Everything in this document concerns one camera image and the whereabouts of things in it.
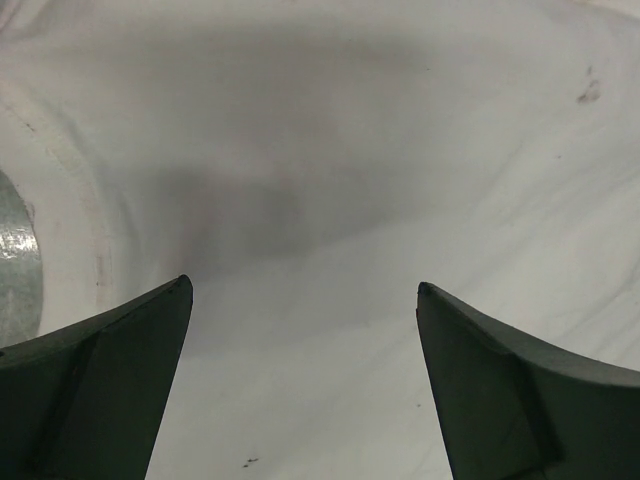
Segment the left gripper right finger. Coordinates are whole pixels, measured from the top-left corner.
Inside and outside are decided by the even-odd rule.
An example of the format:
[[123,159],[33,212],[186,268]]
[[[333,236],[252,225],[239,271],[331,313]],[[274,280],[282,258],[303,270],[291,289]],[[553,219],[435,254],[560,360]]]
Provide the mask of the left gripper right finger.
[[423,282],[416,319],[456,479],[636,479],[639,374]]

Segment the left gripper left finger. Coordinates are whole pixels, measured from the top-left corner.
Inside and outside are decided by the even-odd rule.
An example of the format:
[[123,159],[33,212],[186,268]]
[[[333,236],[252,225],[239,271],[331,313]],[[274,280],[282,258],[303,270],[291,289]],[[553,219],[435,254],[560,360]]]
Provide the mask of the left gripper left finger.
[[2,348],[2,478],[144,478],[192,305],[192,283],[181,275]]

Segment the white t shirt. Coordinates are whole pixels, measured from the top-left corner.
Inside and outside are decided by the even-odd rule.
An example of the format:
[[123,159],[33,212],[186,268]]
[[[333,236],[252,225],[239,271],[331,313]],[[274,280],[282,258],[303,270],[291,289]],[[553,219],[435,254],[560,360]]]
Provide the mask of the white t shirt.
[[421,282],[639,366],[635,1],[5,1],[50,332],[189,276],[152,479],[446,479]]

